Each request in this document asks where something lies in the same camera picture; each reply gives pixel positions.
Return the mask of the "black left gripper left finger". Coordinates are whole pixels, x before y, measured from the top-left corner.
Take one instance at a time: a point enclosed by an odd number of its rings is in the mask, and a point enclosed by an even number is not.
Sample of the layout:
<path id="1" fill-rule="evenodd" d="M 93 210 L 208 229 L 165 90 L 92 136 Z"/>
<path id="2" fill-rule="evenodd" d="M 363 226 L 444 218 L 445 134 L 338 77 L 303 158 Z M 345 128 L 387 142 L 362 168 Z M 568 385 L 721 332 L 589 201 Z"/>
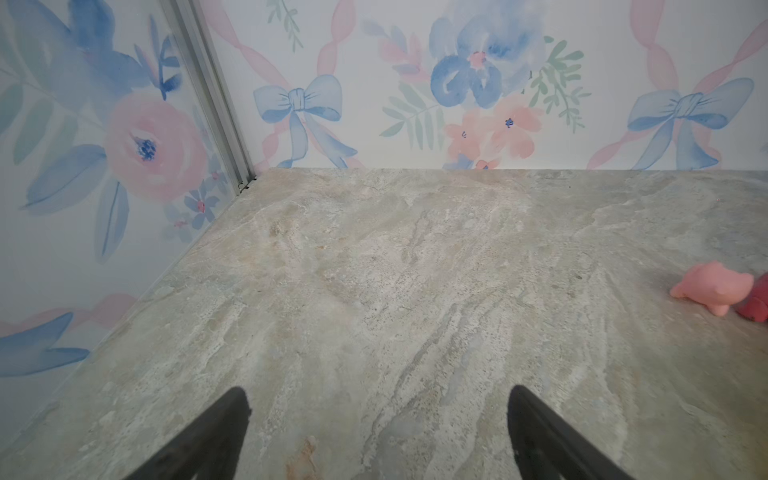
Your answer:
<path id="1" fill-rule="evenodd" d="M 246 392 L 230 388 L 127 479 L 234 478 L 250 415 Z"/>

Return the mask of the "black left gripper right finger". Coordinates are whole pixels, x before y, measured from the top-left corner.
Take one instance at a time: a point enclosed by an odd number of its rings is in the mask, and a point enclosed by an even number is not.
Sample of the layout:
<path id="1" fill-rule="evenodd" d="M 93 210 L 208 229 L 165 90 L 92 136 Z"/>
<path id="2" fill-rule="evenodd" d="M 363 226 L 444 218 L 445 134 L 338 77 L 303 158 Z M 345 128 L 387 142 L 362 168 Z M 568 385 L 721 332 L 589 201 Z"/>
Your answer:
<path id="1" fill-rule="evenodd" d="M 592 443 L 523 385 L 510 391 L 507 426 L 523 479 L 631 480 Z"/>

